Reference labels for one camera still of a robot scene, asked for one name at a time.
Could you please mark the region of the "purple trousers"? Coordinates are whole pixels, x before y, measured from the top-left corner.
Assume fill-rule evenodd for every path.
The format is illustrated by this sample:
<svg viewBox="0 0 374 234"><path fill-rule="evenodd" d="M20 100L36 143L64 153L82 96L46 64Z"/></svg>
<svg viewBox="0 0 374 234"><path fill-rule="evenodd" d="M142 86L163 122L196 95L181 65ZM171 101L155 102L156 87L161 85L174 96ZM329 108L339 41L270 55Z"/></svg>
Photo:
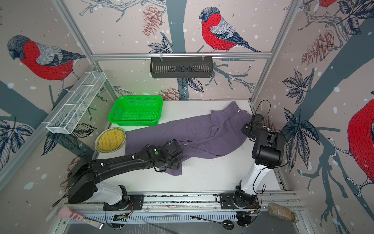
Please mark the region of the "purple trousers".
<svg viewBox="0 0 374 234"><path fill-rule="evenodd" d="M246 140L241 129L252 116L231 102L223 110L126 133L126 154L132 156L146 145L163 146L176 140L183 151L182 161L190 158L215 159L238 149Z"/></svg>

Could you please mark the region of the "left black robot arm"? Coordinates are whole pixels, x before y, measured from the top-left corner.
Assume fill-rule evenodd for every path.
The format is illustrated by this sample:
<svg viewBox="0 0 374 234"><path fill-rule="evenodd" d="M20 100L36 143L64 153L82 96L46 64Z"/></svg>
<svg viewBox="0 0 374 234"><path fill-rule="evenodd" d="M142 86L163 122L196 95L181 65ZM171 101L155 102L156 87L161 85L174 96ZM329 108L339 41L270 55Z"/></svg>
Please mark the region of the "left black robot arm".
<svg viewBox="0 0 374 234"><path fill-rule="evenodd" d="M129 201L125 186L104 182L113 176L151 168L178 170L183 151L177 142L164 146L147 145L140 152L109 159L82 159L68 173L69 204L87 200L118 205Z"/></svg>

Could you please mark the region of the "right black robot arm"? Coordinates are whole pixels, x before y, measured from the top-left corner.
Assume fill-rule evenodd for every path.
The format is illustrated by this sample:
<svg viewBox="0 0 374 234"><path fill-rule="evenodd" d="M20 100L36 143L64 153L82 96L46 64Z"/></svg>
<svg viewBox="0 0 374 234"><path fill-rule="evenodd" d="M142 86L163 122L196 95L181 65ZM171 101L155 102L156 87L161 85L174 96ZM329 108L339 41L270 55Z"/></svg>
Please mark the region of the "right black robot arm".
<svg viewBox="0 0 374 234"><path fill-rule="evenodd" d="M254 164L244 179L235 187L233 200L240 208L251 206L258 194L260 182L272 169L280 167L285 149L284 134L277 130L269 130L262 125L264 117L253 114L249 124L245 124L241 132L254 142L252 158Z"/></svg>

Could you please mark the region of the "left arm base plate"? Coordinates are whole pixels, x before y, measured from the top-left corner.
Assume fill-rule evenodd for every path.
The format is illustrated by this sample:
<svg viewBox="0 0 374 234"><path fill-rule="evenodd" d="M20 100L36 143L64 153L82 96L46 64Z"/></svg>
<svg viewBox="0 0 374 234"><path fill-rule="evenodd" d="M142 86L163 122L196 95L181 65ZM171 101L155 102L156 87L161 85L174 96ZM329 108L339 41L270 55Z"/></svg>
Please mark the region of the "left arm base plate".
<svg viewBox="0 0 374 234"><path fill-rule="evenodd" d="M128 195L126 198L122 199L120 202L109 205L104 204L104 211L140 211L142 210L144 195Z"/></svg>

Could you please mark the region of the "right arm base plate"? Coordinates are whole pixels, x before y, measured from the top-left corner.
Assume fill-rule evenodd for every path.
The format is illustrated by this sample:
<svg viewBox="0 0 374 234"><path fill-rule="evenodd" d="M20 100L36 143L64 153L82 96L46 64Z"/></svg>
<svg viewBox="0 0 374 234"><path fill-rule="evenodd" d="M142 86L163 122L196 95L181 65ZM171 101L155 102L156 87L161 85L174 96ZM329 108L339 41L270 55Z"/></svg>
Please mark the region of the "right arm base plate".
<svg viewBox="0 0 374 234"><path fill-rule="evenodd" d="M242 196L234 197L234 194L220 194L219 203L222 210L234 209L259 209L259 200L256 195L244 193Z"/></svg>

